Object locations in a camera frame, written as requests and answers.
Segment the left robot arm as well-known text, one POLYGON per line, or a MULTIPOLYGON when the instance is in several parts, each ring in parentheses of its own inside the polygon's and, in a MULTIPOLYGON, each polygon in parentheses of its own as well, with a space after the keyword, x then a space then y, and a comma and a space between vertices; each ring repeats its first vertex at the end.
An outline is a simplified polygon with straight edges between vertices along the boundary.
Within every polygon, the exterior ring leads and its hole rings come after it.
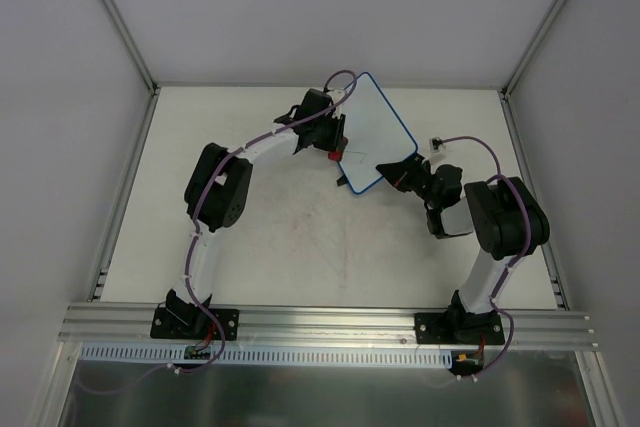
POLYGON ((350 94, 336 99, 336 93, 310 89, 300 104, 273 121, 268 132, 245 145, 228 149, 210 143, 203 148, 184 193, 193 225, 185 267, 154 312, 153 338, 202 339, 227 333, 213 320, 211 308, 221 233, 243 214, 256 168, 308 147, 342 154, 346 116, 339 108, 350 94))

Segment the red whiteboard eraser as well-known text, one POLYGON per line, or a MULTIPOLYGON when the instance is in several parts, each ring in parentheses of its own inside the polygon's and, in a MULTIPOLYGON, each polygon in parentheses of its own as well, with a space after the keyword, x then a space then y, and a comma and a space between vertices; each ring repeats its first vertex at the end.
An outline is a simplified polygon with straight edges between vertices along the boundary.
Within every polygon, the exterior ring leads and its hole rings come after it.
POLYGON ((334 162, 340 162, 343 158, 347 145, 348 139, 346 137, 342 137, 336 142, 334 148, 328 152, 328 159, 334 162))

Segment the blue framed whiteboard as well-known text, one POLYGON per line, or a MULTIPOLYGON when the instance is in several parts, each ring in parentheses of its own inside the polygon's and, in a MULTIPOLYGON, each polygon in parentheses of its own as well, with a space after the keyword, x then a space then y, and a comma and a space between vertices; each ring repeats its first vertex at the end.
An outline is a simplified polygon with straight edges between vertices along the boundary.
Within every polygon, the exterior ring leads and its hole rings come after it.
POLYGON ((377 165, 401 162, 418 151, 416 139, 369 72, 357 76, 341 113, 347 145, 339 167, 355 195, 383 179, 377 165))

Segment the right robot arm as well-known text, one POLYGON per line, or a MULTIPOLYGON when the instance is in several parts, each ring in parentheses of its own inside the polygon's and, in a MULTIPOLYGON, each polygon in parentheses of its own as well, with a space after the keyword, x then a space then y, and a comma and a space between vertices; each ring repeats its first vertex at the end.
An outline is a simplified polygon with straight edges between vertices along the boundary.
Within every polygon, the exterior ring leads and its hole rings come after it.
POLYGON ((420 345, 503 345, 497 300, 516 264, 547 243, 550 225, 518 177, 462 182, 463 170, 444 164, 431 168, 416 154, 376 170, 396 190, 416 194, 424 203, 429 232, 438 239, 473 234, 479 253, 466 281, 446 310, 414 315, 420 345))

